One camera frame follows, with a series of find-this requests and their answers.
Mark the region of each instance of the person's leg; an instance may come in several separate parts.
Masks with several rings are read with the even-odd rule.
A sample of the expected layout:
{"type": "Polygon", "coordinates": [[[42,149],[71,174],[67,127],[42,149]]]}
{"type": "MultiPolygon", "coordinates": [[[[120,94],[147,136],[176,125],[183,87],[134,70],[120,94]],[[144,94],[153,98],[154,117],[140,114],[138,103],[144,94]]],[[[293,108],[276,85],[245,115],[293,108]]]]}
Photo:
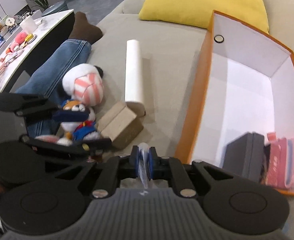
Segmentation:
{"type": "MultiPolygon", "coordinates": [[[[74,28],[69,39],[33,73],[29,81],[16,93],[47,96],[50,101],[60,105],[69,98],[61,86],[63,76],[71,68],[86,63],[91,51],[91,44],[101,37],[100,29],[90,25],[85,14],[76,13],[74,28]]],[[[54,134],[58,127],[58,123],[44,120],[28,126],[28,135],[36,137],[54,134]]]]}

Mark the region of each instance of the tile floor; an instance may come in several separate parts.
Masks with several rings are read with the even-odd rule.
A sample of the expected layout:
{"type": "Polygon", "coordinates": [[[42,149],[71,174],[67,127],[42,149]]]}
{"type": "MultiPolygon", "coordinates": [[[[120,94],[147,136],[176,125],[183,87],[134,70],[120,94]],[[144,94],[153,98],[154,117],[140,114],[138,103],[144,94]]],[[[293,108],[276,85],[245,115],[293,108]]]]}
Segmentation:
{"type": "Polygon", "coordinates": [[[89,23],[96,25],[123,0],[67,0],[69,9],[86,13],[89,23]]]}

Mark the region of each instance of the pink fluffy ball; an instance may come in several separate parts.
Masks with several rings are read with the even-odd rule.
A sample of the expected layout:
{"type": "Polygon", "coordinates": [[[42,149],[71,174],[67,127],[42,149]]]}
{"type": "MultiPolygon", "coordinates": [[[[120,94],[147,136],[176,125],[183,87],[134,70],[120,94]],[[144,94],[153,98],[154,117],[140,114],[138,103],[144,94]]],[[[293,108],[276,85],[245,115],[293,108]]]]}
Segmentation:
{"type": "Polygon", "coordinates": [[[15,37],[15,41],[18,43],[18,44],[22,44],[25,40],[25,38],[27,37],[27,34],[25,32],[20,32],[16,35],[15,37]]]}
{"type": "Polygon", "coordinates": [[[12,52],[14,52],[14,48],[15,48],[16,46],[19,46],[19,43],[16,42],[16,41],[14,41],[14,42],[11,44],[11,51],[12,51],[12,52]]]}

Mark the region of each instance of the white logo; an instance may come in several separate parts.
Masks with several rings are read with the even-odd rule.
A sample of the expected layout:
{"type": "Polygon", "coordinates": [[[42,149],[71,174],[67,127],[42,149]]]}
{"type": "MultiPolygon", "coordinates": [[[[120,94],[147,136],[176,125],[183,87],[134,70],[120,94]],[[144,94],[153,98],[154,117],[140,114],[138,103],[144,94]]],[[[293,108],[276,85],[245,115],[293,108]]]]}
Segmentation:
{"type": "Polygon", "coordinates": [[[146,191],[146,190],[140,191],[139,193],[140,193],[140,195],[142,195],[143,197],[144,197],[145,195],[149,194],[149,192],[146,191]]]}

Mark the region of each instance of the paper towel roll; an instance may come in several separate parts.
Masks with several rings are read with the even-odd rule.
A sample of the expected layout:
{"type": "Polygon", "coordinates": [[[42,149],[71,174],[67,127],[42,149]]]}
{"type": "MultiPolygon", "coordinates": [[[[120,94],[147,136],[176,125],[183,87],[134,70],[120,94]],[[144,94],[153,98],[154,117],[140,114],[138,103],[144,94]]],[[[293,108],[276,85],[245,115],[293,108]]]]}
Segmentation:
{"type": "Polygon", "coordinates": [[[22,27],[23,31],[26,32],[27,34],[32,34],[37,29],[37,25],[31,16],[26,17],[20,23],[20,27],[22,27]]]}
{"type": "Polygon", "coordinates": [[[137,40],[127,41],[125,102],[138,117],[145,115],[143,64],[137,40]]]}

